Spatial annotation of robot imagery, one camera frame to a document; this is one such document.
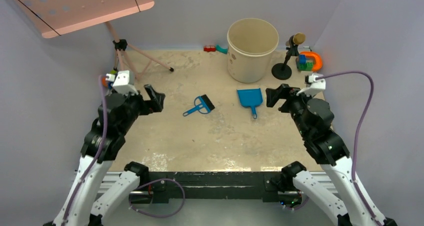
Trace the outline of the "blue plastic dustpan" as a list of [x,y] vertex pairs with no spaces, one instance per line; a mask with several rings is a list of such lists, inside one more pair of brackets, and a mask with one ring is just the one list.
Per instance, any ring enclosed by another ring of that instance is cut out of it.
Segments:
[[237,95],[241,106],[244,108],[250,108],[252,117],[257,119],[258,115],[256,108],[263,103],[261,89],[238,89]]

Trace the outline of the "blue hand brush black bristles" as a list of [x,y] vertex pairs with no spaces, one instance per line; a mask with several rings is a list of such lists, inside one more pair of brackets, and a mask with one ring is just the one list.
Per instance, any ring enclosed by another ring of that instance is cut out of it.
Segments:
[[196,97],[194,99],[193,104],[194,104],[193,108],[191,108],[190,110],[182,114],[184,117],[194,112],[199,112],[201,114],[209,114],[211,111],[215,109],[214,104],[211,102],[211,100],[206,94]]

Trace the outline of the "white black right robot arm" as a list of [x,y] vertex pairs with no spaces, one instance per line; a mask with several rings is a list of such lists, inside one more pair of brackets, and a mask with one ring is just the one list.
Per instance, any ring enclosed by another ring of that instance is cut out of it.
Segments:
[[290,114],[306,151],[326,172],[338,195],[322,186],[298,161],[283,167],[271,184],[282,192],[301,191],[335,226],[395,226],[395,220],[385,217],[373,203],[353,169],[347,146],[331,128],[334,114],[329,104],[287,84],[266,89],[267,107],[274,107],[281,99],[285,102],[279,111]]

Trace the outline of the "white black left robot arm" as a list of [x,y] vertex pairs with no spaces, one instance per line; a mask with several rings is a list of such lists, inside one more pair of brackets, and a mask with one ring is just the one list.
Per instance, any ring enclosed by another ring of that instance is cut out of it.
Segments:
[[149,99],[137,91],[133,95],[101,93],[98,117],[83,140],[76,177],[66,201],[48,226],[87,226],[102,180],[126,142],[125,136],[139,116],[163,111],[165,94],[151,85],[144,89]]

